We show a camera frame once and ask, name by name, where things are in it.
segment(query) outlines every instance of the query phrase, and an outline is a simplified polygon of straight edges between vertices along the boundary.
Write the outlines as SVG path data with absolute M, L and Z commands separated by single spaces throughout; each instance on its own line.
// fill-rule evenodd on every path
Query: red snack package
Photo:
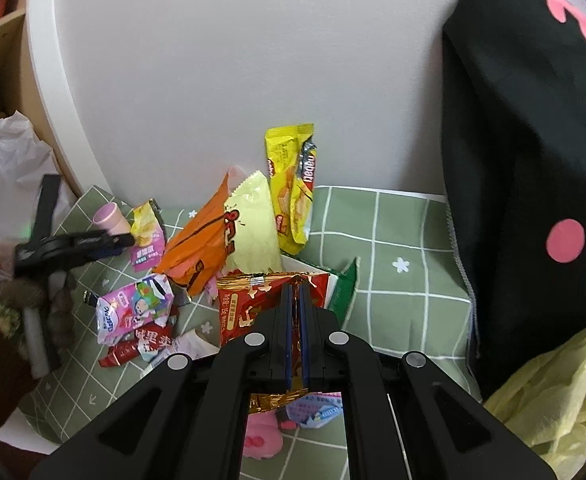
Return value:
M 255 316 L 262 310 L 276 306 L 281 297 L 282 285 L 291 282 L 296 276 L 308 279 L 311 302 L 323 308 L 329 282 L 326 273 L 231 274 L 217 279 L 220 346 L 249 333 Z
M 151 361 L 161 349 L 172 343 L 171 333 L 178 314 L 177 307 L 173 306 L 165 327 L 153 322 L 129 332 L 118 344 L 109 347 L 106 355 L 98 361 L 100 366 L 120 366 L 139 356 L 142 356 L 144 361 Z

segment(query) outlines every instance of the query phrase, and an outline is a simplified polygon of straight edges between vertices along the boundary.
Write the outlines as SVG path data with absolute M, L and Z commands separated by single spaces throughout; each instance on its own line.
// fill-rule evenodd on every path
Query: pink circle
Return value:
M 567 264 L 580 256 L 586 238 L 577 220 L 566 218 L 551 228 L 546 239 L 546 252 L 558 263 Z

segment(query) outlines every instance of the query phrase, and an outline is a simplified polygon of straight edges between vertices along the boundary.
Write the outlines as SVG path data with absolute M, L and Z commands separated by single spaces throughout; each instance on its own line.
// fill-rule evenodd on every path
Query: white plastic bag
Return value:
M 7 276 L 13 273 L 15 244 L 30 235 L 40 183 L 46 173 L 59 173 L 53 151 L 38 140 L 29 119 L 20 112 L 0 119 L 0 268 Z M 63 182 L 53 215 L 54 230 L 75 200 Z

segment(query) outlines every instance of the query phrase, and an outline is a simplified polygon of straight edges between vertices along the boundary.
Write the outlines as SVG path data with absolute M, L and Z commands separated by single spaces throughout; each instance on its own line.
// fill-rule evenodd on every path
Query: pink plastic cup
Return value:
M 100 229 L 106 229 L 112 236 L 131 232 L 131 226 L 115 202 L 100 207 L 94 214 L 93 223 Z

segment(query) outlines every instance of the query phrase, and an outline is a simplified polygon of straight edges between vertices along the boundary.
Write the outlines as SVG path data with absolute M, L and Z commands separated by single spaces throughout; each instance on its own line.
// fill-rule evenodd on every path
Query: yellow fabric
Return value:
M 522 366 L 484 407 L 541 456 L 558 480 L 586 461 L 586 329 Z

